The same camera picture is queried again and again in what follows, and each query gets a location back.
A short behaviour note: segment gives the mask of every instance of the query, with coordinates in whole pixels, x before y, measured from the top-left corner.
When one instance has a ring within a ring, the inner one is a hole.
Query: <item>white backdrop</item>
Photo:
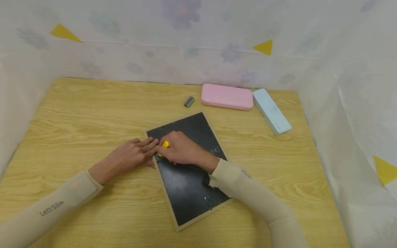
[[[395,0],[3,0],[0,174],[57,77],[298,92],[349,240],[396,247]],[[50,35],[62,24],[83,43]],[[273,40],[271,56],[254,49]]]

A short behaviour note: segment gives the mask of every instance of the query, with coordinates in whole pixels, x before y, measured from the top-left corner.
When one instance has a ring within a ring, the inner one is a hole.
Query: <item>light blue box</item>
[[[253,95],[256,107],[262,113],[263,117],[265,117],[266,122],[275,135],[292,129],[283,113],[265,89],[254,91]]]

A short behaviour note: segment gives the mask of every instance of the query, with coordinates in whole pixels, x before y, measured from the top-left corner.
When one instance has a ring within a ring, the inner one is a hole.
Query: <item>arm sleeve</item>
[[[264,218],[269,226],[272,248],[307,248],[292,210],[268,188],[252,179],[238,165],[220,160],[210,175],[210,186],[236,198]]]
[[[0,225],[3,248],[26,248],[54,226],[66,213],[96,196],[103,186],[88,171],[77,173],[59,189]]]

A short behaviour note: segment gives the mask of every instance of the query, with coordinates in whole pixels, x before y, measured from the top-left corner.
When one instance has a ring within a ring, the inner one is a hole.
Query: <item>pink case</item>
[[[202,86],[201,103],[209,106],[247,111],[254,105],[252,91],[213,84],[204,84]]]

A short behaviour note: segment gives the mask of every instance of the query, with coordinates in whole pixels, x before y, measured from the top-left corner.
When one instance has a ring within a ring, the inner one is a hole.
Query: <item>hand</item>
[[[169,143],[168,148],[162,147],[166,140]],[[219,162],[217,157],[202,149],[182,132],[172,131],[162,137],[159,146],[156,146],[155,150],[171,163],[195,164],[210,174],[214,172]]]
[[[144,141],[137,138],[129,140],[92,166],[88,172],[97,183],[103,185],[144,162],[154,167],[153,161],[150,159],[156,152],[157,143],[158,139],[153,140],[152,137]]]

